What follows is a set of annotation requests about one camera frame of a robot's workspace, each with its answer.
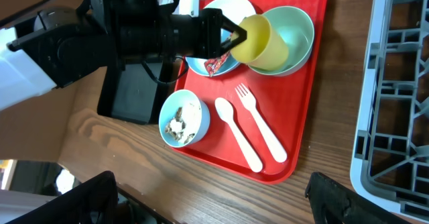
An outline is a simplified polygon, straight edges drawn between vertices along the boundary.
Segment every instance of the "wooden table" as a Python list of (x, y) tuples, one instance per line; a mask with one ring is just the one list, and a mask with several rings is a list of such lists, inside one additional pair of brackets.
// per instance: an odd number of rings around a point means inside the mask
[(105, 69), (80, 82), (59, 163), (85, 181), (103, 170), (181, 223), (313, 223), (304, 190), (320, 171), (353, 189), (349, 168), (372, 0), (328, 0), (295, 172), (267, 186), (177, 154), (157, 125), (98, 116)]

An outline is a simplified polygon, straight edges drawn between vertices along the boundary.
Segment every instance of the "yellow cup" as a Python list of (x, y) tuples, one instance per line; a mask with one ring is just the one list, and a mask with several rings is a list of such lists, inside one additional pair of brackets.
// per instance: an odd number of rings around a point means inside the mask
[(289, 48), (265, 16), (252, 15), (239, 26), (247, 31), (247, 39), (231, 50), (235, 60), (264, 70), (277, 70), (285, 64)]

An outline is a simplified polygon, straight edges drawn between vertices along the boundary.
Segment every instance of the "red tray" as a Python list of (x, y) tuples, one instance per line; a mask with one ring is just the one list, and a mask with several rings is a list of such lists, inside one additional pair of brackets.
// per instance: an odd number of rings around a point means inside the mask
[[(189, 70), (186, 76), (178, 80), (175, 90), (188, 89), (207, 104), (211, 118), (210, 127), (198, 143), (174, 150), (252, 180), (276, 184), (292, 174), (298, 161), (327, 0), (249, 1), (257, 11), (291, 5), (307, 12), (316, 30), (310, 59), (298, 72), (284, 77), (263, 76), (245, 65), (213, 78), (199, 76)], [(250, 112), (240, 102), (234, 90), (239, 83), (244, 83), (250, 88), (257, 99), (259, 112), (285, 147), (288, 159), (284, 163), (277, 163), (273, 159)], [(215, 109), (217, 97), (224, 97), (233, 104), (237, 125), (263, 162), (264, 169), (260, 173), (250, 170), (231, 130), (217, 115)]]

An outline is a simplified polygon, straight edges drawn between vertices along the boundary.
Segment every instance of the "white spoon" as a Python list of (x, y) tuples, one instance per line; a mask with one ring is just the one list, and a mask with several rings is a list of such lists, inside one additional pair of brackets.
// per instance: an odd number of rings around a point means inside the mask
[(214, 101), (214, 105), (216, 106), (216, 110), (219, 114), (219, 117), (225, 123), (227, 123), (233, 131), (235, 139), (239, 143), (241, 151), (250, 169), (254, 172), (260, 172), (263, 167), (262, 161), (261, 159), (259, 159), (252, 146), (250, 146), (244, 135), (241, 133), (240, 129), (237, 127), (237, 124), (235, 124), (233, 106), (226, 99), (223, 99), (221, 97), (217, 98), (216, 101)]

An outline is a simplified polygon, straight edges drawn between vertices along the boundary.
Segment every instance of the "white fork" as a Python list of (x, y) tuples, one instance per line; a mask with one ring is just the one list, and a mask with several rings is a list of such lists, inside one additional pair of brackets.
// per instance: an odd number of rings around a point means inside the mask
[(273, 131), (268, 127), (267, 123), (263, 120), (262, 116), (256, 109), (256, 98), (250, 92), (250, 90), (241, 83), (235, 88), (241, 102), (244, 105), (244, 108), (250, 111), (253, 118), (256, 121), (256, 124), (259, 130), (262, 133), (262, 136), (268, 146), (271, 155), (279, 163), (283, 163), (288, 159), (288, 154), (283, 148), (282, 144), (279, 142), (277, 137), (274, 135)]

